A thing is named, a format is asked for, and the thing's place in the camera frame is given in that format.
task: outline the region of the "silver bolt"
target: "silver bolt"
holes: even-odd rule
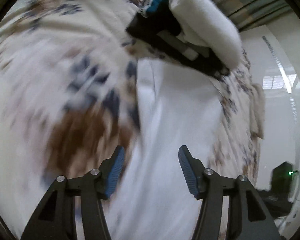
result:
[[[98,175],[99,172],[100,172],[100,171],[99,171],[98,169],[93,169],[93,170],[90,171],[90,173],[91,173],[92,175]]]
[[[63,182],[64,180],[65,180],[65,176],[60,175],[57,177],[57,182]]]
[[[245,175],[240,175],[239,176],[239,180],[241,180],[241,181],[247,181],[248,178]]]
[[[212,174],[213,174],[213,170],[210,169],[210,168],[206,168],[206,169],[204,170],[204,173],[207,174],[207,175],[212,175]]]

